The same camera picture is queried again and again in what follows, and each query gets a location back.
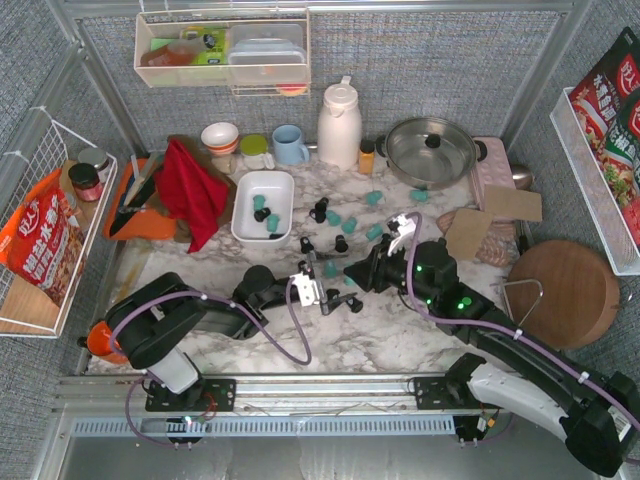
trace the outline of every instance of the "orange cutting board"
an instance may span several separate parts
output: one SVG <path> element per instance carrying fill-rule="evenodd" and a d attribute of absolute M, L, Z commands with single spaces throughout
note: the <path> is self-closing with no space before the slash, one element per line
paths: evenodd
<path fill-rule="evenodd" d="M 137 159 L 138 171 L 142 170 L 144 164 L 147 162 L 146 158 Z M 124 175 L 116 196 L 111 204 L 107 221 L 104 223 L 102 234 L 109 240 L 129 240 L 131 238 L 146 238 L 147 240 L 168 240 L 173 238 L 176 233 L 176 220 L 169 217 L 160 215 L 153 209 L 137 212 L 131 220 L 129 220 L 124 227 L 122 227 L 115 235 L 109 235 L 109 229 L 116 216 L 116 210 L 120 204 L 120 198 L 127 194 L 127 184 L 129 179 L 133 175 L 133 167 L 131 162 L 127 163 L 124 169 Z"/>

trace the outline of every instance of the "small jar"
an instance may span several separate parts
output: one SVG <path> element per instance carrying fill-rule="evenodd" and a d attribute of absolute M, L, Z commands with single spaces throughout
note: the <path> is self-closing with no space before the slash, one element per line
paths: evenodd
<path fill-rule="evenodd" d="M 98 171 L 100 181 L 102 183 L 107 181 L 109 176 L 109 157 L 107 157 L 107 152 L 101 148 L 85 148 L 78 154 L 78 163 L 93 165 Z"/>
<path fill-rule="evenodd" d="M 69 169 L 69 179 L 76 196 L 83 202 L 95 202 L 102 195 L 98 170 L 88 163 L 76 163 Z"/>
<path fill-rule="evenodd" d="M 360 142 L 360 157 L 358 164 L 358 172 L 364 175 L 373 173 L 375 142 L 371 140 L 362 140 Z"/>

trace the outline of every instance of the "red towel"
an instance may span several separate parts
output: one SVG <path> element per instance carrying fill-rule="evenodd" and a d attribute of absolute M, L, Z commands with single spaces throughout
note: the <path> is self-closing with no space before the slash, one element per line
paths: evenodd
<path fill-rule="evenodd" d="M 193 239 L 188 253 L 199 251 L 218 231 L 218 217 L 227 203 L 229 187 L 209 176 L 178 140 L 169 141 L 164 168 L 154 180 L 171 216 L 189 224 Z"/>

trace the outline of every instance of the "cardboard piece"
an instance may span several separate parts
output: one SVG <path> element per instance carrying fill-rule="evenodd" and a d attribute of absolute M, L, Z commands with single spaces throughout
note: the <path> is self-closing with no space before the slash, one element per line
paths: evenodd
<path fill-rule="evenodd" d="M 542 221 L 542 197 L 539 193 L 487 185 L 485 212 L 514 220 Z"/>
<path fill-rule="evenodd" d="M 447 250 L 456 260 L 473 260 L 487 234 L 493 213 L 460 208 L 447 230 Z"/>

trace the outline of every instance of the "pot lid knob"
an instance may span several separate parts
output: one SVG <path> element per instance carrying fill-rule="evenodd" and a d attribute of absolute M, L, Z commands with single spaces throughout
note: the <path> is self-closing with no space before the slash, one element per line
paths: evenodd
<path fill-rule="evenodd" d="M 440 135 L 437 133 L 427 135 L 427 139 L 424 141 L 424 144 L 429 148 L 438 148 L 440 146 Z"/>

